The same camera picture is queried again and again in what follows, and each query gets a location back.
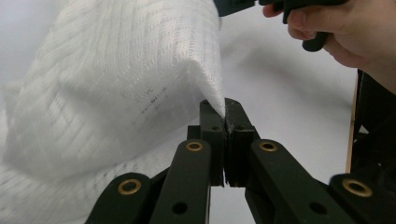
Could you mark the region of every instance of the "brass screw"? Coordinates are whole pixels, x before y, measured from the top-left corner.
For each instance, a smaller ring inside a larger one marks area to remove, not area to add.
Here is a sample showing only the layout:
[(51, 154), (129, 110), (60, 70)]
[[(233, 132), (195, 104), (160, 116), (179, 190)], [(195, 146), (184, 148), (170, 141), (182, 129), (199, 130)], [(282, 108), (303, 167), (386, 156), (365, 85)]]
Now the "brass screw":
[(189, 151), (199, 151), (202, 148), (204, 148), (204, 146), (199, 142), (190, 142), (186, 145), (186, 149)]
[[(129, 183), (134, 183), (134, 188), (125, 189), (125, 185), (127, 185)], [(137, 179), (127, 179), (127, 180), (122, 181), (119, 184), (119, 193), (122, 194), (122, 195), (135, 194), (136, 192), (138, 192), (140, 190), (141, 187), (142, 187), (142, 183), (139, 180), (137, 180)]]
[(367, 185), (358, 180), (346, 178), (343, 180), (343, 187), (347, 191), (364, 198), (368, 198), (373, 195), (373, 191)]
[(260, 148), (269, 152), (277, 151), (277, 146), (270, 142), (260, 142)]

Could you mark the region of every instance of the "finger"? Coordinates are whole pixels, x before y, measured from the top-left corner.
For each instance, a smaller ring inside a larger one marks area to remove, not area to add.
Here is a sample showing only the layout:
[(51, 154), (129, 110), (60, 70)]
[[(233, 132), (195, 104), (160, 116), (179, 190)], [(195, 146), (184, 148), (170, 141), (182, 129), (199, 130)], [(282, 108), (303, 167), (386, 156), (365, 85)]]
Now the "finger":
[(292, 28), (304, 31), (321, 31), (327, 33), (347, 33), (348, 11), (350, 4), (322, 7), (312, 6), (294, 9), (288, 17)]
[(262, 9), (262, 14), (264, 14), (264, 16), (267, 17), (267, 18), (275, 17), (275, 16), (279, 15), (282, 12), (283, 12), (283, 9), (276, 7), (275, 4), (271, 4), (271, 5), (265, 6)]
[(317, 32), (300, 31), (300, 30), (293, 29), (290, 26), (288, 27), (288, 31), (289, 31), (289, 34), (291, 35), (291, 37), (293, 37), (294, 39), (299, 39), (299, 40), (310, 40), (310, 39), (315, 38), (315, 36), (317, 35)]
[(354, 54), (341, 46), (332, 34), (328, 36), (323, 48), (329, 52), (337, 62), (346, 67), (364, 69), (365, 66), (369, 64), (368, 59)]

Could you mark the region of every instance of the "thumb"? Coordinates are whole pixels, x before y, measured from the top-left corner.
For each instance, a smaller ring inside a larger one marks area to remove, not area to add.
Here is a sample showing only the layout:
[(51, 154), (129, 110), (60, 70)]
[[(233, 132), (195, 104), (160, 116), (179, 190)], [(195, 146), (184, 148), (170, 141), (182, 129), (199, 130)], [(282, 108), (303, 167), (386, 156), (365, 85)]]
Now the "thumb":
[(312, 6), (294, 9), (288, 17), (289, 27), (301, 31), (320, 31), (343, 34), (347, 31), (345, 5)]

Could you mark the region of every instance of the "black tool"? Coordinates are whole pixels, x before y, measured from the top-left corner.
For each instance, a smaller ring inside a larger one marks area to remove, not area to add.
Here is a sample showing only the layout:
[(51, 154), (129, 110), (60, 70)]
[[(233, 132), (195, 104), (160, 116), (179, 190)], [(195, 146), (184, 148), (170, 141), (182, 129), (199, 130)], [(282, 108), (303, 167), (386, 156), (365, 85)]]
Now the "black tool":
[[(235, 12), (253, 7), (255, 0), (214, 0), (219, 16), (224, 17)], [(278, 10), (284, 10), (283, 23), (288, 23), (288, 17), (292, 10), (307, 6), (335, 6), (343, 4), (345, 0), (259, 0), (260, 5), (275, 4)], [(326, 43), (328, 33), (318, 32), (312, 40), (305, 40), (303, 48), (310, 52), (321, 50)]]
[(230, 186), (246, 188), (256, 223), (396, 223), (387, 174), (336, 175), (326, 186), (281, 144), (260, 139), (238, 102), (226, 99), (226, 112), (222, 119), (201, 102), (200, 125), (189, 127), (171, 166), (151, 179), (115, 178), (86, 223), (207, 223), (210, 187), (222, 184), (222, 168)]

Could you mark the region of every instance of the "hand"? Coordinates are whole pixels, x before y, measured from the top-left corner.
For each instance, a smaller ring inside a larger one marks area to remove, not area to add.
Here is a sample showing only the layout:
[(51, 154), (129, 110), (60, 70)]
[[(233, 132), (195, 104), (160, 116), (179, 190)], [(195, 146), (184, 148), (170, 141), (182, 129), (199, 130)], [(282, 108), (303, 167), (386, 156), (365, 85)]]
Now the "hand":
[[(281, 11), (264, 7), (266, 17)], [(303, 7), (288, 17), (292, 37), (313, 39), (316, 32), (331, 33), (324, 49), (348, 67), (359, 68), (396, 94), (396, 2), (348, 0), (331, 7)]]

